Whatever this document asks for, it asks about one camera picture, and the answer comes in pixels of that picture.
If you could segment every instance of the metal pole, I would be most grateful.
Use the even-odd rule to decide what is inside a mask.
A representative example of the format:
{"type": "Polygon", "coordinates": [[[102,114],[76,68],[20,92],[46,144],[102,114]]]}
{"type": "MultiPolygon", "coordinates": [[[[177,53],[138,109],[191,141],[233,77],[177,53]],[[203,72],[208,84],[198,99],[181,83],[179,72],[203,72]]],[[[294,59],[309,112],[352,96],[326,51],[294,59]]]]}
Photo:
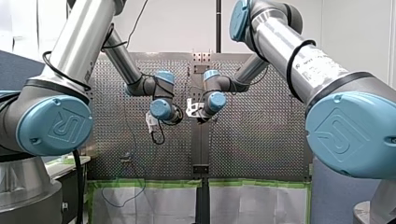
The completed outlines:
{"type": "Polygon", "coordinates": [[[221,53],[221,0],[216,0],[216,53],[221,53]]]}

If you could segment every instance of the black metal stand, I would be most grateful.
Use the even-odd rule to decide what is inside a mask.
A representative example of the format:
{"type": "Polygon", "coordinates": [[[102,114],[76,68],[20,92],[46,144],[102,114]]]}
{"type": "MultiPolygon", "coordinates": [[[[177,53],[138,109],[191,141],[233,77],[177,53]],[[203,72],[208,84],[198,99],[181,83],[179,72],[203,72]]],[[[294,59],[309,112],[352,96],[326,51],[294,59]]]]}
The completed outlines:
{"type": "MultiPolygon", "coordinates": [[[[194,54],[193,74],[191,74],[191,85],[199,89],[191,89],[193,103],[200,101],[204,88],[204,72],[210,68],[210,54],[194,54]]],[[[192,176],[202,180],[201,187],[196,192],[195,223],[210,224],[210,192],[209,192],[209,131],[210,124],[192,124],[192,176]]]]}

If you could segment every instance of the perforated metal panel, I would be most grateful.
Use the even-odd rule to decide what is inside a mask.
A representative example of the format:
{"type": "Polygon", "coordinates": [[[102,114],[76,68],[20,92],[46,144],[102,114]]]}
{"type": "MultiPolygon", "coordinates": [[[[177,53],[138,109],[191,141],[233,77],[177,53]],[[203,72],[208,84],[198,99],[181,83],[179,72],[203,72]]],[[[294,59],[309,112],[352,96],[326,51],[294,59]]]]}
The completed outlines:
{"type": "MultiPolygon", "coordinates": [[[[190,71],[193,73],[191,65],[197,64],[197,59],[187,53],[136,53],[134,57],[146,74],[166,69],[176,75],[175,102],[185,109],[190,86],[196,86],[190,71]]],[[[232,76],[248,57],[212,54],[198,63],[232,76]]],[[[127,96],[122,79],[107,58],[98,61],[92,79],[96,156],[90,165],[90,179],[137,175],[191,179],[192,150],[209,150],[208,177],[289,181],[308,177],[311,154],[304,146],[304,106],[290,96],[286,82],[272,67],[266,78],[248,92],[227,95],[227,106],[211,123],[210,132],[202,133],[209,135],[202,138],[209,141],[209,148],[191,144],[197,137],[192,136],[196,128],[192,123],[196,121],[187,118],[175,127],[165,126],[165,144],[154,145],[145,122],[150,97],[127,96]],[[120,157],[127,152],[134,155],[134,160],[121,164],[120,157]]],[[[207,152],[194,155],[202,157],[207,152]]]]}
{"type": "MultiPolygon", "coordinates": [[[[137,53],[134,57],[145,74],[158,70],[174,73],[174,102],[186,107],[190,54],[137,53]]],[[[92,78],[96,157],[90,165],[89,178],[191,178],[191,121],[184,119],[175,127],[164,126],[165,144],[157,146],[152,143],[145,122],[151,98],[126,95],[120,75],[105,57],[98,60],[92,78]],[[120,157],[128,152],[133,161],[121,163],[120,157]]]]}
{"type": "MultiPolygon", "coordinates": [[[[233,76],[246,59],[213,55],[212,65],[233,76]]],[[[270,66],[248,92],[228,94],[210,132],[210,177],[304,180],[310,153],[304,146],[304,105],[270,66]]]]}

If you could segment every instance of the black ring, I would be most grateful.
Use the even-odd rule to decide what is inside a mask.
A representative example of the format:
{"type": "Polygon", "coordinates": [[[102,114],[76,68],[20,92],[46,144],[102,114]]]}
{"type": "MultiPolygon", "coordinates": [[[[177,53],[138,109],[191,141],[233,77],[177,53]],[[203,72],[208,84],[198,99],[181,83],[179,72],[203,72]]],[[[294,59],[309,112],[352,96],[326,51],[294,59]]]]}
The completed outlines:
{"type": "Polygon", "coordinates": [[[34,156],[23,153],[23,152],[17,152],[17,154],[11,154],[11,155],[5,155],[5,156],[0,156],[0,162],[6,162],[6,161],[21,161],[21,160],[26,160],[33,158],[34,156]]]}
{"type": "Polygon", "coordinates": [[[305,110],[305,117],[308,116],[309,111],[311,110],[312,106],[314,106],[319,100],[323,99],[327,95],[331,94],[338,88],[344,86],[345,84],[354,81],[359,78],[363,77],[373,77],[370,73],[366,72],[359,72],[359,73],[352,73],[349,75],[346,75],[345,77],[338,78],[334,82],[332,82],[329,86],[324,88],[320,93],[318,93],[312,100],[309,102],[309,105],[306,107],[305,110]]]}
{"type": "Polygon", "coordinates": [[[44,89],[48,89],[48,90],[52,90],[52,91],[58,91],[58,92],[66,94],[66,95],[74,96],[74,97],[80,99],[86,105],[88,105],[90,103],[90,100],[85,95],[83,95],[77,91],[73,91],[72,89],[66,88],[66,87],[58,85],[56,83],[53,83],[53,82],[48,82],[48,81],[39,80],[39,79],[28,79],[25,83],[25,86],[33,86],[33,87],[44,88],[44,89]]]}
{"type": "Polygon", "coordinates": [[[288,17],[288,26],[291,26],[291,19],[292,19],[291,8],[290,8],[290,6],[288,4],[283,4],[283,5],[285,5],[286,11],[287,11],[287,14],[288,14],[288,15],[286,15],[288,17]]]}
{"type": "Polygon", "coordinates": [[[289,59],[289,61],[288,61],[288,66],[287,66],[287,68],[286,68],[286,81],[288,82],[289,90],[291,91],[291,94],[293,94],[293,96],[294,96],[297,100],[299,100],[300,102],[302,102],[302,100],[301,100],[300,97],[298,96],[296,90],[293,88],[293,84],[292,84],[292,82],[291,82],[291,68],[292,68],[292,66],[293,66],[294,59],[296,58],[298,52],[300,52],[300,50],[301,50],[303,47],[305,47],[305,46],[307,46],[307,45],[314,45],[314,46],[315,46],[316,44],[317,44],[317,43],[316,43],[314,40],[305,40],[299,47],[297,47],[297,48],[293,51],[293,53],[291,54],[290,59],[289,59]]]}
{"type": "Polygon", "coordinates": [[[74,82],[76,84],[78,84],[79,86],[82,86],[84,88],[85,91],[90,91],[91,87],[85,83],[82,83],[78,80],[75,80],[71,77],[69,77],[68,75],[66,75],[65,73],[63,73],[61,70],[59,70],[58,68],[56,68],[55,66],[53,66],[53,64],[50,62],[50,59],[47,58],[47,55],[51,54],[52,51],[46,51],[43,53],[43,61],[44,63],[52,70],[52,72],[56,73],[58,76],[60,77],[64,77],[66,79],[68,79],[71,82],[74,82]]]}

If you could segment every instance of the green tape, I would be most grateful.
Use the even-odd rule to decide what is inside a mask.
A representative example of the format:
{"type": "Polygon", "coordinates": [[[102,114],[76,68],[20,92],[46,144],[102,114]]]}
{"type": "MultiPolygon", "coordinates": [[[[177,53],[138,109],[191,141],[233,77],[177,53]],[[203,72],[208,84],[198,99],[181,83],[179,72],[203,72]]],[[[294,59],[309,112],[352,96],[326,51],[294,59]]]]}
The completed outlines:
{"type": "Polygon", "coordinates": [[[312,197],[312,185],[308,184],[308,188],[306,191],[306,213],[305,213],[305,222],[306,224],[311,223],[311,198],[312,197]]]}
{"type": "Polygon", "coordinates": [[[305,182],[285,182],[271,180],[254,180],[254,179],[211,179],[210,187],[242,187],[242,186],[260,186],[286,189],[307,189],[309,183],[305,182]]]}
{"type": "Polygon", "coordinates": [[[87,199],[88,199],[88,220],[89,224],[92,224],[92,216],[93,216],[93,194],[95,193],[95,188],[93,185],[88,185],[88,190],[87,190],[87,199]]]}
{"type": "Polygon", "coordinates": [[[146,188],[151,189],[193,189],[199,188],[201,180],[147,180],[144,179],[117,179],[117,180],[93,180],[88,185],[94,189],[104,188],[146,188]]]}

